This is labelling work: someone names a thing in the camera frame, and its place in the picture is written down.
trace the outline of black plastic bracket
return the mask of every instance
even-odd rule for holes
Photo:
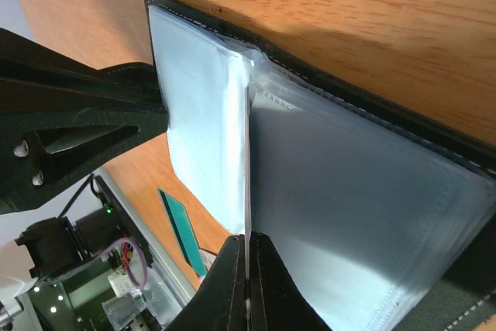
[[[101,71],[0,29],[0,214],[36,209],[164,133],[152,65]]]
[[[37,222],[26,229],[17,240],[24,245],[33,259],[29,270],[38,282],[52,283],[73,273],[74,269],[91,262],[91,255],[67,218],[52,218]]]
[[[246,280],[244,240],[230,236],[224,242],[198,292],[167,331],[330,331],[300,294],[264,234],[251,235]]]

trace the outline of stitching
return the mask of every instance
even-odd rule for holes
[[[163,14],[161,13],[155,13],[156,16],[159,16],[163,21],[167,22],[169,25],[173,26],[173,27],[176,27],[178,29],[182,29],[183,31],[185,31],[186,33],[194,36],[194,37],[197,37],[199,38],[201,41],[203,41],[204,43],[207,43],[210,47],[213,47],[215,49],[219,48],[220,46],[217,45],[216,43],[214,43],[213,41],[211,41],[209,38],[207,38],[205,35],[202,35],[200,34],[198,31],[194,31],[194,30],[191,30],[189,28],[187,28],[186,26],[184,25],[181,25],[178,21],[176,20],[172,20],[172,19],[168,19],[167,17],[165,17]]]
[[[488,196],[488,198],[491,198],[491,197],[494,195],[494,192],[490,191],[490,189],[489,189],[489,185],[486,185],[486,187],[485,187],[485,191],[486,191],[486,195]],[[444,188],[444,192],[443,192],[443,194],[447,194],[447,192],[448,192],[448,188],[446,187],[446,188]],[[399,303],[399,302],[401,301],[401,298],[402,298],[403,294],[404,294],[404,293],[403,293],[403,292],[401,292],[401,293],[400,293],[400,295],[398,295],[398,297],[395,299],[394,303]],[[490,294],[488,294],[488,295],[484,296],[484,297],[483,297],[483,299],[477,303],[477,306],[481,305],[484,301],[488,300],[488,299],[491,297],[491,295],[494,295],[494,294],[496,294],[496,288],[495,288],[493,291],[491,291],[491,292],[490,292]],[[473,310],[474,310],[477,306],[473,306],[472,308],[470,308],[470,310],[471,310],[471,311],[473,311]],[[387,315],[386,315],[385,319],[381,322],[381,324],[380,324],[378,327],[376,327],[376,329],[380,329],[380,328],[382,328],[383,324],[386,322],[386,320],[389,318],[389,316],[391,315],[391,313],[392,313],[393,311],[394,311],[394,309],[391,309],[391,310],[387,313]]]
[[[496,288],[491,292],[489,292],[487,295],[485,295],[477,303],[469,307],[469,309],[467,309],[465,312],[463,312],[458,317],[456,317],[456,319],[452,321],[451,324],[449,324],[443,331],[453,331],[453,329],[457,327],[464,318],[466,318],[471,312],[478,309],[481,305],[487,302],[487,300],[489,300],[492,295],[496,295]]]
[[[441,168],[438,169],[442,171],[444,174],[447,174],[445,170],[442,170]],[[431,210],[428,217],[425,219],[426,221],[432,221],[433,216],[439,215],[441,212],[446,211],[448,205],[446,205],[445,201],[447,200],[447,197],[450,195],[452,190],[453,190],[453,181],[449,182],[445,186],[445,188],[443,189],[443,193],[441,194],[438,202],[436,203],[436,207]],[[411,256],[408,256],[409,260],[406,260],[407,255],[403,255],[403,257],[399,260],[398,266],[401,268],[401,271],[403,272],[403,276],[401,279],[397,280],[394,286],[383,297],[383,301],[381,305],[376,310],[374,317],[367,325],[367,330],[372,329],[374,323],[379,319],[381,311],[388,305],[388,303],[391,303],[391,296],[393,295],[394,291],[396,291],[398,287],[401,287],[403,284],[405,284],[405,277],[408,275],[408,272],[405,273],[405,268],[407,267],[407,264],[410,264],[411,266],[412,262],[418,260],[418,258],[422,255],[421,249],[429,245],[429,239],[427,240],[425,239],[427,237],[426,234],[429,232],[429,230],[430,232],[432,232],[438,225],[439,224],[437,225],[425,224],[425,226],[422,228],[422,231],[419,234],[419,238],[417,239],[415,246],[410,250],[410,252],[412,252],[413,254]],[[404,295],[405,295],[405,291],[400,291],[396,295],[396,299],[394,300],[394,303],[399,303],[403,299]],[[386,316],[383,316],[383,319],[381,320],[379,325],[375,327],[375,329],[381,329],[382,326],[390,319],[391,314],[393,313],[394,310],[395,307],[390,307],[390,310],[387,312]]]
[[[236,40],[240,40],[244,43],[248,43],[246,42],[245,40],[241,39],[240,37],[238,36],[235,36],[231,33],[227,33],[227,32],[222,32],[220,33],[217,29],[213,29],[212,27],[210,26],[207,26],[203,23],[200,23],[199,21],[196,21],[196,20],[193,20],[169,7],[167,7],[165,4],[162,4],[162,3],[159,3],[155,0],[147,0],[146,3],[148,5],[155,5],[161,9],[166,9],[168,12],[171,12],[173,14],[175,14],[176,16],[178,17],[181,17],[182,19],[186,19],[187,21],[189,22],[192,22],[194,23],[196,26],[200,26],[201,28],[203,29],[207,29],[207,30],[210,30],[214,33],[219,33],[221,35],[226,35],[226,36],[229,36],[231,38],[234,38]],[[312,85],[309,84],[309,81],[310,79],[306,76],[304,76],[303,74],[293,70],[292,68],[286,66],[285,64],[281,63],[278,59],[274,58],[274,57],[271,57],[271,56],[268,56],[268,58],[275,62],[276,64],[278,64],[279,66],[282,66],[284,67],[286,70],[290,71],[292,74],[300,77],[303,81],[304,81],[304,84],[301,84],[301,83],[298,83],[298,82],[295,82],[296,84],[302,86],[303,88],[306,88],[308,89],[309,91],[312,91],[314,93],[316,93],[317,95],[320,95],[322,96],[323,98],[326,98],[328,99],[329,101],[331,102],[334,102],[336,103],[337,105],[339,106],[342,106],[344,107],[345,109],[348,109],[350,110],[351,112],[355,112],[357,114],[359,114],[360,116],[365,116],[364,114],[367,114],[368,117],[366,117],[366,119],[370,120],[371,122],[375,122],[376,124],[378,124],[379,126],[382,126],[386,129],[389,129],[390,131],[394,132],[394,133],[397,133],[399,134],[400,136],[403,136],[415,143],[419,143],[420,145],[430,149],[430,150],[434,150],[435,152],[437,153],[441,153],[441,155],[443,155],[444,157],[448,157],[449,159],[451,159],[452,161],[455,161],[456,160],[454,159],[455,157],[458,157],[460,160],[464,161],[464,162],[467,162],[466,164],[464,164],[463,166],[465,168],[468,168],[468,166],[474,166],[482,171],[486,171],[490,174],[493,174],[493,175],[496,175],[496,171],[490,169],[490,168],[483,168],[480,164],[476,163],[476,162],[473,162],[472,160],[469,160],[467,158],[464,158],[463,156],[457,154],[457,153],[454,153],[453,151],[451,150],[448,150],[446,149],[445,147],[441,147],[440,145],[435,145],[433,144],[431,141],[428,141],[428,140],[425,140],[423,138],[421,138],[420,136],[418,135],[415,135],[414,133],[411,133],[405,129],[402,129],[401,127],[399,126],[396,126],[395,124],[392,124],[384,119],[381,119],[377,116],[375,116],[374,114],[371,114],[369,113],[367,110],[365,109],[362,109],[362,108],[359,108],[349,102],[345,102],[342,98],[337,98],[336,96],[334,95],[331,95],[329,94],[328,92],[326,91],[323,91],[321,88],[317,88],[317,87],[314,87]]]

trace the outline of display book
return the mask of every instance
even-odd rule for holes
[[[231,233],[267,234],[329,327],[446,328],[487,298],[493,147],[248,30],[145,1],[175,174]]]

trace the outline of metal bolt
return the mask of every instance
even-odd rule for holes
[[[18,158],[27,157],[29,154],[29,146],[26,140],[23,140],[20,145],[14,148],[14,155]]]
[[[43,185],[43,172],[40,171],[36,176],[33,176],[33,185],[40,186]]]

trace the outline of white wall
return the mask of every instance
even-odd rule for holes
[[[0,28],[33,39],[18,0],[0,0]],[[17,238],[31,224],[58,215],[81,182],[79,181],[37,210],[0,215],[0,245]],[[74,221],[99,207],[98,199],[87,188],[73,204],[67,217]]]

